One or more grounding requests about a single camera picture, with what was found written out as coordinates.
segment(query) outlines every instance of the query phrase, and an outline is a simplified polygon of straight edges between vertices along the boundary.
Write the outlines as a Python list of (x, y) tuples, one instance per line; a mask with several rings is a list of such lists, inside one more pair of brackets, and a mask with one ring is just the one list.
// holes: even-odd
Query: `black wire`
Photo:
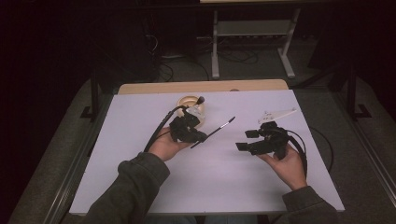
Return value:
[(310, 129), (314, 130), (315, 132), (317, 132), (319, 135), (321, 135), (324, 140), (327, 142), (327, 144), (329, 144), (329, 149), (330, 149), (330, 153), (331, 153), (331, 157), (330, 157), (330, 165), (329, 168), (327, 168), (327, 171), (330, 172), (332, 170), (332, 165), (334, 163), (334, 149), (332, 148), (332, 144), (330, 143), (329, 139), (327, 139), (327, 137), (321, 133), (318, 129), (313, 128), (311, 126), (308, 126)]
[(209, 75), (209, 73), (207, 73), (206, 68), (194, 60), (188, 60), (188, 59), (180, 60), (179, 58), (177, 58), (177, 59), (170, 59), (168, 62), (162, 62), (162, 64), (166, 64), (166, 63), (194, 63), (194, 64), (202, 67), (202, 69), (204, 70), (204, 72), (206, 74), (206, 79), (208, 81), (210, 80), (210, 75)]
[(170, 70), (171, 73), (169, 74), (169, 73), (164, 72), (164, 71), (161, 69), (161, 67), (160, 67), (160, 71), (163, 72), (164, 74), (168, 75), (169, 78), (165, 78), (165, 77), (163, 77), (161, 74), (160, 74), (160, 77), (162, 77), (163, 80), (164, 80), (165, 82), (168, 82), (168, 81), (170, 81), (170, 80), (173, 80), (173, 78), (174, 78), (174, 70), (173, 70), (173, 68), (172, 68), (171, 66), (167, 65), (167, 64), (164, 64), (164, 63), (161, 63), (161, 65), (167, 67), (167, 68)]
[(144, 149), (144, 152), (148, 152), (152, 144), (154, 143), (155, 140), (157, 140), (157, 135), (160, 132), (160, 130), (163, 128), (163, 126), (166, 124), (166, 122), (173, 116), (173, 114), (180, 108), (184, 108), (184, 105), (180, 105), (175, 107), (173, 110), (169, 111), (169, 113), (165, 116), (163, 121), (158, 125), (157, 129), (154, 131), (150, 139), (148, 140), (148, 143), (146, 144), (146, 147)]
[[(281, 38), (273, 37), (273, 39), (272, 39), (269, 43), (267, 43), (267, 44), (266, 44), (265, 46), (263, 46), (262, 48), (259, 48), (259, 50), (257, 50), (257, 52), (254, 51), (254, 50), (243, 50), (242, 52), (245, 52), (245, 53), (247, 54), (247, 57), (246, 57), (245, 59), (237, 58), (236, 56), (233, 56), (231, 53), (230, 53), (230, 54), (227, 54), (227, 53), (225, 53), (225, 52), (222, 51), (222, 50), (219, 50), (218, 55), (219, 55), (223, 60), (228, 61), (228, 62), (232, 62), (232, 63), (243, 63), (243, 64), (254, 64), (254, 63), (257, 63), (257, 62), (259, 61), (259, 58), (260, 58), (260, 57), (259, 57), (259, 53), (260, 53), (261, 51), (263, 51), (264, 49), (266, 49), (268, 46), (274, 44), (278, 39), (281, 39)], [(243, 43), (243, 42), (241, 42), (240, 45), (241, 45), (242, 49), (246, 49), (246, 48), (248, 47), (248, 46), (247, 46), (245, 43)], [(232, 45), (227, 45), (227, 47), (230, 48), (231, 51), (236, 51), (236, 49), (231, 48), (231, 46), (232, 46)], [(250, 60), (250, 59), (252, 59), (252, 58), (255, 59), (253, 62), (247, 62), (248, 60)]]
[(300, 138), (300, 140), (301, 140), (301, 142), (303, 143), (303, 146), (304, 146), (304, 154), (306, 155), (306, 147), (305, 147), (305, 142), (304, 142), (303, 138), (300, 137), (300, 135), (298, 135), (298, 134), (295, 133), (294, 131), (286, 130), (286, 132), (288, 132), (288, 133), (294, 133), (297, 137)]
[(167, 133), (170, 133), (170, 132), (171, 132), (171, 131), (168, 131), (168, 132), (166, 132), (166, 133), (162, 133), (162, 134), (158, 135), (157, 138), (155, 138), (155, 140), (159, 139), (159, 138), (162, 137), (163, 135), (166, 135)]

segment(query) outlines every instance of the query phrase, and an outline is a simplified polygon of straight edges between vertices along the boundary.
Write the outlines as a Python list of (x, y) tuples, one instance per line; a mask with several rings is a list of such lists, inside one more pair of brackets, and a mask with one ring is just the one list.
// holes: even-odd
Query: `white shelf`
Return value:
[(218, 36), (286, 35), (290, 20), (283, 21), (218, 21)]

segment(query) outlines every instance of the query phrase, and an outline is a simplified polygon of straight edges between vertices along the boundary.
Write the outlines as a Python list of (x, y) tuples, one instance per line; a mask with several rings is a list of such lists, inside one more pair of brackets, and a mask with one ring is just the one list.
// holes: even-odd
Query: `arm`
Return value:
[(300, 156), (290, 145), (287, 145), (286, 157), (281, 161), (267, 154), (258, 157), (266, 161), (292, 190), (283, 196), (290, 223), (338, 223), (336, 210), (307, 185)]
[(162, 129), (148, 153), (139, 153), (119, 165), (119, 175), (91, 206), (82, 223), (142, 223), (170, 172), (164, 161), (190, 145), (173, 142), (169, 129)]

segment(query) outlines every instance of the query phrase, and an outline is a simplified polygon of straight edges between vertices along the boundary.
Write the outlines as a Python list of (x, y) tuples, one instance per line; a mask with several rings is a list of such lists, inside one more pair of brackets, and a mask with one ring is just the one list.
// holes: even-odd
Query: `hand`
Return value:
[(257, 156), (266, 161), (291, 190), (307, 186), (303, 163), (298, 152), (291, 145), (286, 145), (286, 157), (281, 161), (276, 156), (271, 157), (267, 154)]
[(162, 128), (158, 137), (152, 144), (149, 153), (158, 156), (163, 161), (172, 159), (181, 149), (188, 147), (191, 143), (174, 142), (170, 134), (170, 128)]

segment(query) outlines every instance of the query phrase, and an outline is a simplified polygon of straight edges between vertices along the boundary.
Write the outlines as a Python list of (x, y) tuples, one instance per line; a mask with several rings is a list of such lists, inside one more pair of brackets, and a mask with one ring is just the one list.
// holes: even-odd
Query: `cable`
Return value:
[(301, 140), (301, 142), (303, 143), (303, 146), (304, 146), (304, 153), (306, 154), (306, 147), (305, 147), (305, 142), (304, 142), (303, 138), (300, 135), (298, 135), (297, 133), (295, 133), (294, 131), (286, 130), (286, 132), (294, 133), (297, 137), (300, 138), (300, 140)]
[(332, 148), (332, 144), (330, 143), (329, 139), (327, 139), (327, 137), (323, 133), (321, 133), (318, 129), (313, 128), (311, 126), (308, 126), (308, 127), (310, 129), (314, 130), (315, 132), (317, 132), (320, 136), (322, 136), (323, 139), (327, 142), (327, 144), (329, 144), (331, 157), (330, 157), (330, 165), (329, 165), (329, 168), (327, 168), (327, 171), (330, 172), (332, 170), (332, 165), (334, 163), (334, 149)]
[(167, 64), (164, 64), (164, 63), (161, 63), (161, 65), (167, 67), (167, 68), (170, 70), (170, 72), (171, 72), (170, 74), (169, 74), (169, 73), (166, 73), (166, 72), (163, 71), (163, 70), (161, 69), (161, 67), (160, 67), (160, 72), (162, 72), (162, 73), (164, 73), (164, 74), (166, 74), (166, 75), (169, 76), (169, 78), (165, 78), (165, 77), (163, 77), (163, 76), (160, 74), (160, 77), (163, 78), (163, 81), (164, 81), (164, 82), (169, 82), (170, 80), (173, 80), (173, 77), (174, 77), (174, 70), (173, 70), (173, 68), (172, 68), (171, 66), (167, 65)]
[(155, 37), (155, 35), (146, 35), (146, 37), (153, 38), (153, 39), (155, 40), (155, 45), (154, 45), (154, 47), (152, 48), (152, 50), (149, 50), (149, 51), (148, 51), (149, 54), (151, 54), (151, 56), (154, 56), (154, 51), (155, 51), (155, 49), (158, 47), (158, 39), (157, 39), (157, 37)]
[(152, 144), (157, 139), (158, 133), (163, 128), (165, 123), (172, 117), (172, 115), (175, 113), (175, 111), (177, 111), (178, 109), (183, 108), (183, 107), (184, 107), (184, 105), (180, 105), (180, 106), (175, 107), (173, 110), (169, 111), (169, 113), (166, 115), (166, 117), (163, 119), (163, 121), (161, 121), (160, 125), (158, 125), (157, 129), (154, 131), (154, 133), (152, 134), (152, 136), (148, 140), (148, 144), (146, 145), (144, 152), (148, 152), (149, 151), (150, 147), (152, 146)]
[[(243, 40), (249, 40), (249, 39), (254, 39), (254, 38), (242, 38)], [(255, 51), (255, 50), (242, 50), (242, 52), (245, 52), (246, 53), (246, 55), (247, 55), (247, 57), (246, 58), (244, 58), (244, 59), (240, 59), (240, 58), (238, 58), (238, 57), (236, 57), (236, 56), (233, 56), (231, 53), (230, 54), (228, 54), (228, 55), (230, 55), (230, 57), (226, 57), (226, 56), (224, 56), (224, 55), (227, 55), (224, 51), (222, 51), (222, 50), (219, 50), (219, 52), (218, 52), (218, 54), (219, 54), (219, 56), (222, 58), (222, 59), (224, 59), (225, 61), (228, 61), (228, 62), (234, 62), (234, 63), (243, 63), (243, 64), (254, 64), (254, 63), (257, 63), (258, 61), (259, 61), (259, 53), (261, 52), (261, 51), (263, 51), (264, 49), (266, 49), (268, 46), (270, 46), (270, 45), (272, 45), (272, 44), (274, 44), (277, 40), (279, 40), (279, 39), (281, 39), (281, 38), (278, 38), (278, 37), (272, 37), (272, 40), (269, 42), (269, 43), (267, 43), (265, 46), (263, 46), (262, 48), (259, 48), (259, 50), (257, 50), (257, 52)], [(248, 46), (245, 44), (245, 43), (243, 43), (243, 42), (240, 42), (239, 43), (240, 45), (241, 45), (241, 47), (243, 48), (243, 49), (246, 49)], [(227, 45), (227, 47), (228, 48), (230, 48), (230, 50), (231, 51), (235, 51), (235, 49), (232, 49), (231, 48), (231, 46), (233, 46), (232, 44), (229, 44), (229, 45)], [(248, 60), (250, 60), (250, 59), (252, 59), (252, 58), (254, 58), (254, 61), (253, 62), (248, 62)]]
[(170, 60), (169, 62), (162, 62), (163, 65), (165, 65), (165, 66), (167, 66), (167, 67), (170, 68), (169, 65), (166, 65), (167, 63), (194, 63), (194, 64), (200, 66), (200, 67), (204, 70), (204, 72), (205, 72), (205, 74), (206, 74), (206, 79), (207, 79), (208, 81), (210, 80), (210, 76), (209, 76), (209, 73), (207, 73), (206, 68), (205, 68), (203, 65), (201, 65), (200, 63), (196, 62), (196, 61), (193, 61), (193, 60), (178, 60), (178, 59), (174, 59), (174, 60)]
[(170, 133), (170, 132), (171, 132), (171, 131), (168, 131), (168, 132), (166, 132), (166, 133), (162, 133), (162, 134), (158, 135), (158, 136), (155, 138), (155, 140), (159, 139), (159, 138), (162, 137), (163, 135), (166, 135), (167, 133)]

